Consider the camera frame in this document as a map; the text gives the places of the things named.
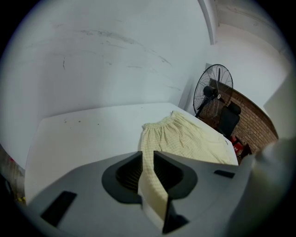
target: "black office chair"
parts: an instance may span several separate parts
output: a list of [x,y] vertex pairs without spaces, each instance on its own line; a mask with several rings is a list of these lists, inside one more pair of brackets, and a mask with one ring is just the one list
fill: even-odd
[[224,106],[216,130],[229,139],[235,126],[240,120],[240,113],[241,108],[233,102],[231,102],[229,106]]

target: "ceiling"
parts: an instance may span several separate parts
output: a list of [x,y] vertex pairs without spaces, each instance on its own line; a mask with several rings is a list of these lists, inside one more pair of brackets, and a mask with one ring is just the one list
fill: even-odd
[[254,0],[214,0],[219,24],[231,25],[248,31],[269,44],[290,62],[294,60],[278,26]]

